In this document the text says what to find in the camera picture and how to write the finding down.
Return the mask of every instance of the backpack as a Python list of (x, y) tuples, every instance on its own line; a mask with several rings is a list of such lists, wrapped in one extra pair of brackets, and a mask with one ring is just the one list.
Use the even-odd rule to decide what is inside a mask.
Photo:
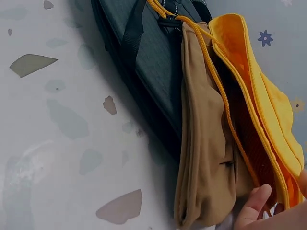
[[(162, 0), (194, 22), (212, 18), (204, 0)], [(182, 135), (181, 22), (163, 19), (146, 0), (92, 0), (105, 48), (153, 132), (179, 162)]]

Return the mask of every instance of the finger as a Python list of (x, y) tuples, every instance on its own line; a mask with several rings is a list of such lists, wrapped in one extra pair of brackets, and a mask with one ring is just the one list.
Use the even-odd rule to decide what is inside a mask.
[(307, 203), (303, 202), (268, 219), (256, 221), (248, 226), (248, 230), (306, 230)]
[(299, 176), (299, 179), (298, 179), (298, 184), (299, 184), (299, 187), (300, 187), (300, 190), (303, 196), (307, 198), (307, 171), (306, 169), (302, 170)]
[(268, 184), (264, 184), (249, 197), (239, 213), (235, 223), (235, 229), (241, 229), (257, 220), (262, 208), (270, 197), (271, 192), (271, 187)]
[(284, 211), (284, 205), (283, 204), (277, 204), (275, 210), (274, 210), (274, 215), (277, 215), (281, 212)]

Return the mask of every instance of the beige pouch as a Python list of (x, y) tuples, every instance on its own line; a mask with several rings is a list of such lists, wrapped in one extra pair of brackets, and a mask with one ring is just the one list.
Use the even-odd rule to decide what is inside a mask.
[[(199, 25), (209, 31), (206, 23)], [(195, 33), (185, 23), (182, 29), (182, 149), (174, 209), (178, 227), (187, 229), (195, 221), (204, 226), (222, 222), (236, 196), (249, 193), (253, 183)], [(212, 60), (217, 58), (208, 48)]]

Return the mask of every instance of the black strap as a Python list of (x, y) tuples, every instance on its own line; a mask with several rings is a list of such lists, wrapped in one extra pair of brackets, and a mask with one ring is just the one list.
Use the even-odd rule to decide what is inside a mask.
[(212, 20), (211, 14), (209, 12), (209, 9), (207, 7), (207, 3), (204, 0), (191, 0), (193, 3), (193, 6), (195, 7), (197, 13), (201, 17), (201, 19), (209, 23), (209, 21)]
[(144, 33), (142, 14), (146, 0), (137, 0), (126, 24), (125, 33), (121, 41), (121, 55), (123, 61), (135, 69), (135, 60), (139, 51), (141, 37)]
[[(133, 70), (135, 69), (135, 61), (138, 55), (141, 37), (144, 33), (142, 14), (145, 4), (146, 0), (136, 0), (128, 18), (125, 33), (120, 46), (123, 61)], [(175, 4), (174, 0), (162, 0), (161, 4), (173, 14), (178, 14), (178, 6)], [(182, 25), (182, 23), (175, 22), (175, 20), (172, 18), (163, 19), (161, 24), (163, 26), (169, 24), (171, 27), (181, 27)]]

